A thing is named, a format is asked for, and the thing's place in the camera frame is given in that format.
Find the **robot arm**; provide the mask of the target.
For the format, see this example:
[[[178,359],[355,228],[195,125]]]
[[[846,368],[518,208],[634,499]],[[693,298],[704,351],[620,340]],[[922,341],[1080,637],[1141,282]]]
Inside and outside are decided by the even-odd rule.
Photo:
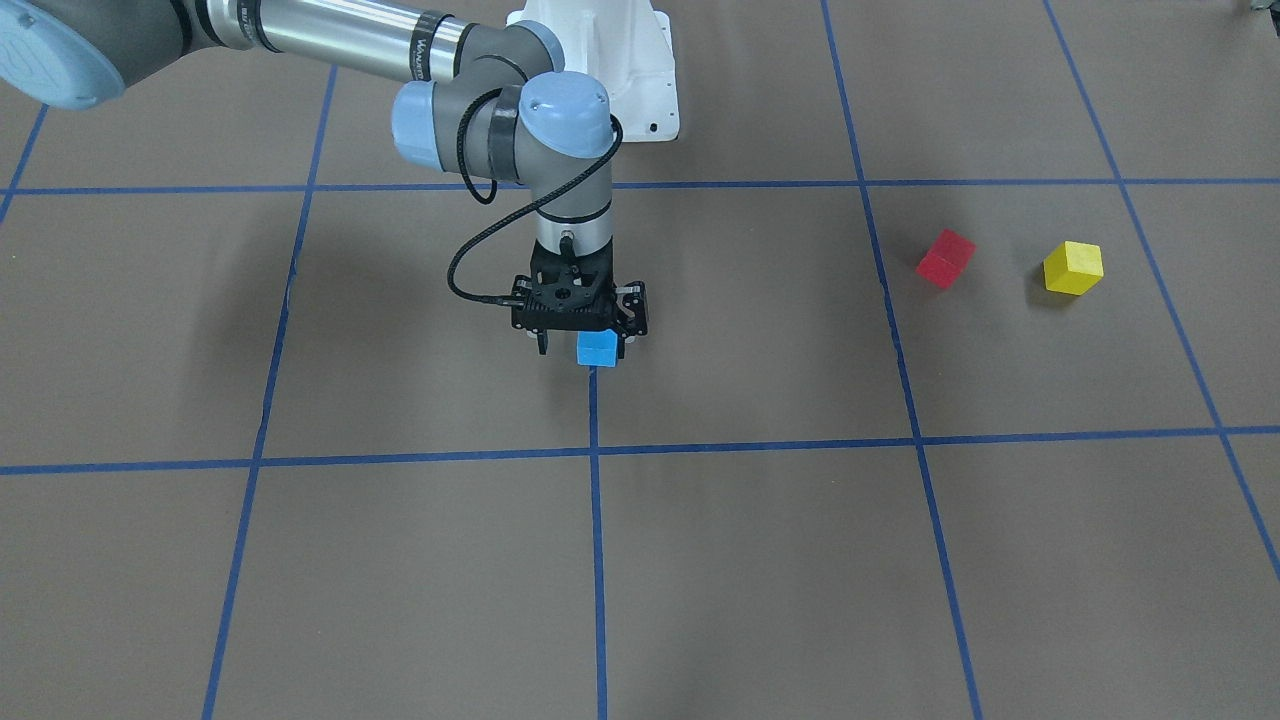
[[[576,334],[613,366],[649,333],[646,287],[614,274],[613,160],[625,141],[605,86],[568,68],[536,20],[495,27],[394,1],[5,1],[3,79],[88,110],[205,49],[297,56],[393,81],[390,136],[408,163],[456,176],[480,204],[527,204],[465,241],[448,290],[503,307],[540,354]]]

